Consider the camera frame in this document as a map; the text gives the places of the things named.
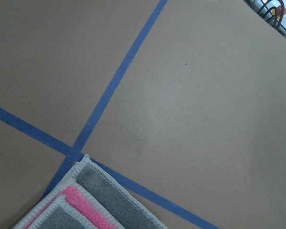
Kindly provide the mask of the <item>pink and grey towel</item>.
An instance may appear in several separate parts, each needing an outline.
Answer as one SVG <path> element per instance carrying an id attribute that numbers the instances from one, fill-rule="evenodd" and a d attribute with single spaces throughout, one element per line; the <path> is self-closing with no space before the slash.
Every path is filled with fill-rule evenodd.
<path id="1" fill-rule="evenodd" d="M 15 229 L 164 229 L 166 226 L 85 155 Z"/>

